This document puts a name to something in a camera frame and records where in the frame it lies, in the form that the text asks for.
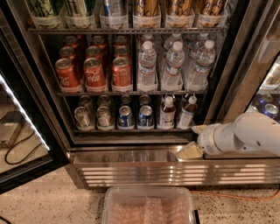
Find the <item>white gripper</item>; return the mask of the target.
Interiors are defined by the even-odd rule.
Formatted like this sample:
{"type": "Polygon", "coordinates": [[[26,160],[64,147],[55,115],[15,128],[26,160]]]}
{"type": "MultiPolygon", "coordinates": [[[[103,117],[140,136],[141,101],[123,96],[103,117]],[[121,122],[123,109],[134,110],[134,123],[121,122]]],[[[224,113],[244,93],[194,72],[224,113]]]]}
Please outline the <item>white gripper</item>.
{"type": "Polygon", "coordinates": [[[234,130],[232,123],[192,126],[192,131],[199,135],[198,144],[190,142],[176,152],[175,156],[178,160],[189,160],[202,158],[203,151],[208,155],[239,151],[242,142],[236,137],[234,130]]]}

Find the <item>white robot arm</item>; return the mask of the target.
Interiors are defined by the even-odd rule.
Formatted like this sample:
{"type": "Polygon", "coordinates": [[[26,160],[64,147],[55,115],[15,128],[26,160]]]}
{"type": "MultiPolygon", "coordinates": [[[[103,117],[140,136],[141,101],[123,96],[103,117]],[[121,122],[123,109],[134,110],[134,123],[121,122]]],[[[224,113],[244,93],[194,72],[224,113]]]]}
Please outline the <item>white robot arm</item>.
{"type": "Polygon", "coordinates": [[[241,154],[268,152],[280,156],[280,124],[272,118],[247,112],[226,124],[193,126],[197,142],[190,142],[175,153],[178,161],[187,161],[207,155],[227,152],[241,154]]]}

